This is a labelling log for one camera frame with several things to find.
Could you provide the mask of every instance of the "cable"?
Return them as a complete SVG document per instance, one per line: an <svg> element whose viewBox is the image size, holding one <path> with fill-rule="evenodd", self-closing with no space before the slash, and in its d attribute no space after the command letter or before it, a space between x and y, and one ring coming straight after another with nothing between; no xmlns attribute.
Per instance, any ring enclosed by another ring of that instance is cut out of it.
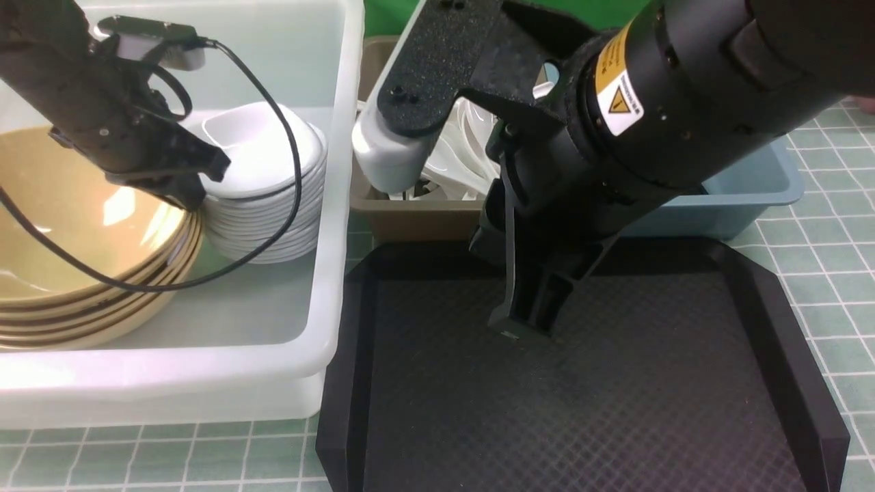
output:
<svg viewBox="0 0 875 492"><path fill-rule="evenodd" d="M63 248L61 248L54 241L46 237L45 234L40 232L36 226L33 225L31 221L27 219L27 217L21 212L21 210L16 206L15 202L10 198L10 196L3 189L3 186L0 185L0 205L6 207L9 211L12 218L20 225L25 232L27 232L33 239L37 242L45 246L56 256L60 257L62 260L73 266L76 270L81 271L82 273L88 275L89 277L101 282L102 284L109 285L110 287L115 287L116 289L121 289L129 292L140 292L140 293L163 293L163 292L177 292L182 291L184 289L190 289L192 287L197 287L199 285L206 284L207 282L212 282L216 278L224 277L228 273L237 270L242 267L244 264L249 263L259 255L261 255L267 248L270 248L274 245L275 242L279 241L280 238L291 228L291 224L298 217L298 209L301 207L301 192L302 188L302 179L301 179L301 158L298 154L298 142L295 140L295 136L291 131L291 127L289 122L285 119L283 115L283 111L280 110L277 102L274 101L273 97L270 96L267 89L264 88L262 83L258 81L255 74L252 73L251 70L240 60L237 55L231 51L230 48L223 45L219 41L215 39L200 39L199 45L202 47L213 48L225 53L231 61L237 65L238 68L246 75L252 85L258 90L258 92L264 98L270 108L273 109L276 116L280 119L280 123L283 124L283 129L285 130L286 136L289 138L289 145L291 146L291 155L292 155L292 164L295 167L295 186L297 186L297 193L295 193L295 201L294 205L291 208L291 212L289 213L289 218L285 220L283 226L267 241L262 243L261 246L258 246L251 252L249 252L245 257L240 258L239 260L229 264L228 266L221 268L213 273L209 273L203 277L195 278L194 280L189 280L187 282L181 282L179 284L171 284L171 285L137 285L137 284L128 284L127 282L123 282L121 280L116 280L112 277L107 277L103 275L99 271L94 270L90 266L84 264L79 261L76 257L67 253Z"/></svg>

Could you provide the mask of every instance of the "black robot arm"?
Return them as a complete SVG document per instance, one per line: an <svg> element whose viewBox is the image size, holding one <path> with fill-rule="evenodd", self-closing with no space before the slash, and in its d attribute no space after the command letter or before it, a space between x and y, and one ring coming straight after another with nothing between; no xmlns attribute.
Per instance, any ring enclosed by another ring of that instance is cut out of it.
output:
<svg viewBox="0 0 875 492"><path fill-rule="evenodd" d="M196 210L206 195L198 173L221 181L228 157L181 127L186 115L173 115L149 87L153 74L160 77L191 110L185 89L163 66L196 68L181 52L197 39L195 30L118 16L101 28L108 38L92 37L73 0L0 0L0 80L52 122L59 143L109 180ZM129 36L154 41L156 49L124 58L119 52Z"/></svg>
<svg viewBox="0 0 875 492"><path fill-rule="evenodd" d="M596 32L514 0L425 0L378 108L405 137L437 135L459 97L501 119L471 250L507 268L491 324L549 334L623 228L842 94L875 94L873 19L869 0L654 0ZM534 101L545 63L560 80Z"/></svg>

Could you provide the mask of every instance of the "warning label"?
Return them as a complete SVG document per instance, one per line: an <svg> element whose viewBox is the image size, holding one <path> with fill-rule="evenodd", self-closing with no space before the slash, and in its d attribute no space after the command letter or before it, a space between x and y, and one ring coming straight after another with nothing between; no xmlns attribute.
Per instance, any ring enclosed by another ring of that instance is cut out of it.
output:
<svg viewBox="0 0 875 492"><path fill-rule="evenodd" d="M623 97L623 91L620 88L617 88L617 94L613 97L613 102L611 102L611 109L608 111L609 113L631 113L632 110L629 109L629 105L626 103L626 98Z"/></svg>
<svg viewBox="0 0 875 492"><path fill-rule="evenodd" d="M596 92L604 91L608 84L617 80L626 71L626 39L629 25L623 28L598 56L596 67Z"/></svg>
<svg viewBox="0 0 875 492"><path fill-rule="evenodd" d="M619 136L644 117L644 107L635 94L626 67L629 25L602 50L596 65L595 86L602 119L614 136Z"/></svg>

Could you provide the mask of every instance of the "white plastic bin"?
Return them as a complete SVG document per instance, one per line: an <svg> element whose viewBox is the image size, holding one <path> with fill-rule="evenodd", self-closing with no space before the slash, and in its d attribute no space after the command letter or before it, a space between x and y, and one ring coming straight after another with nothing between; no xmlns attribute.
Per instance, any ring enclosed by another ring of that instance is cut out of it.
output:
<svg viewBox="0 0 875 492"><path fill-rule="evenodd" d="M79 3L92 24L122 14L196 26L231 47L278 102L325 132L318 248L182 292L147 325L101 349L0 354L0 428L311 416L340 323L362 1ZM206 56L199 71L174 73L198 110L192 119L261 100L224 55ZM0 83L0 131L41 124ZM207 246L193 275L226 261Z"/></svg>

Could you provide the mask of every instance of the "black tray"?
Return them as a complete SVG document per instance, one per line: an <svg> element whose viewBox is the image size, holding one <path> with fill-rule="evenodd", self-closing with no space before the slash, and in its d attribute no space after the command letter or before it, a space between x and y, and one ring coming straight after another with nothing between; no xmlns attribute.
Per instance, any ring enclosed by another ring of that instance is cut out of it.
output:
<svg viewBox="0 0 875 492"><path fill-rule="evenodd" d="M488 329L503 292L460 243L350 272L316 439L335 492L838 492L850 436L757 264L622 240L553 339Z"/></svg>

